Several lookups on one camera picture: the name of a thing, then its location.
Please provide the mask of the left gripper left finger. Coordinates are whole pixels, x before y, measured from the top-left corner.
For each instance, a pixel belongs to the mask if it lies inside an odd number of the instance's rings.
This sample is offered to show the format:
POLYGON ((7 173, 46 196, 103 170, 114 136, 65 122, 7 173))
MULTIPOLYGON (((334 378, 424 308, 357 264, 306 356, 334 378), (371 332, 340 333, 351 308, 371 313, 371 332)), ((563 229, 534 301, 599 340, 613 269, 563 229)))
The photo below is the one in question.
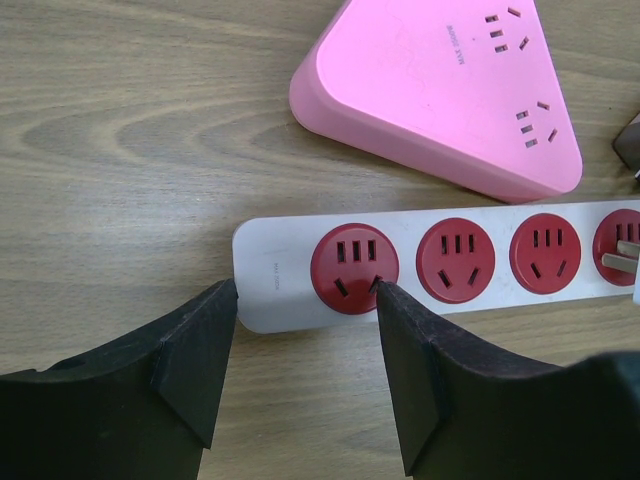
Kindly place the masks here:
POLYGON ((194 479, 212 445, 235 283, 43 370, 1 378, 5 479, 194 479))

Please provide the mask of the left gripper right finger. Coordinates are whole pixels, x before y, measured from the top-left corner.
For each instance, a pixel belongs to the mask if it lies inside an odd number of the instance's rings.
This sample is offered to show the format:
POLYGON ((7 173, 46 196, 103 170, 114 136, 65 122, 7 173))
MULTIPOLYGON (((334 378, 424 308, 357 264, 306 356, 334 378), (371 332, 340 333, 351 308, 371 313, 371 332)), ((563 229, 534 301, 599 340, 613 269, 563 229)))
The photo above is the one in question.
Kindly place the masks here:
POLYGON ((377 316, 407 476, 638 477, 637 352, 548 364, 472 334, 386 282, 377 316))

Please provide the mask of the white red power strip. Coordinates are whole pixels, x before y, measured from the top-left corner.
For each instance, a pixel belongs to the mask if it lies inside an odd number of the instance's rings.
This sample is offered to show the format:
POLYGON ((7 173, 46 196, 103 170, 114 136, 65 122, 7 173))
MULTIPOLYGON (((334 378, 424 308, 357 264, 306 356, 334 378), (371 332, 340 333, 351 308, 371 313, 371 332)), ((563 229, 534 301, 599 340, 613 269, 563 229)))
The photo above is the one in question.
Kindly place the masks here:
POLYGON ((628 294, 605 266, 639 239, 614 200, 257 218, 232 240, 239 317, 257 333, 372 322, 381 282, 438 314, 628 294))

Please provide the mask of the white USB charger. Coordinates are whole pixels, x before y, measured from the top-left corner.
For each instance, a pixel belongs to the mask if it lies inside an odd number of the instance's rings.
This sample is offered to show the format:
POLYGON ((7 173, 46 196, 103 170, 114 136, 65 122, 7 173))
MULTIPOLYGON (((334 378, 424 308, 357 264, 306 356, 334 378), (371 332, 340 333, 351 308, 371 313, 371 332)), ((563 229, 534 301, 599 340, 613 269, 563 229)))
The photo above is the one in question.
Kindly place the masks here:
POLYGON ((619 240, 616 244, 616 252, 605 253, 601 258, 605 267, 634 276, 632 300, 636 305, 640 304, 639 253, 640 245, 638 243, 619 240))

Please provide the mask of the pink triangular power socket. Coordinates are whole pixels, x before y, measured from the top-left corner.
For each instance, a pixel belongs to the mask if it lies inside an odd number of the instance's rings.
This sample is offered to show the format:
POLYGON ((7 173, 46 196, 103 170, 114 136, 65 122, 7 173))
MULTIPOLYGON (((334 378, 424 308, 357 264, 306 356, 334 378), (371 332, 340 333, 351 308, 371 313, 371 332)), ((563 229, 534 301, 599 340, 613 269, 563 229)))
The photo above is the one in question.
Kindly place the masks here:
POLYGON ((348 1, 289 103, 311 132, 508 203, 582 177, 532 1, 348 1))

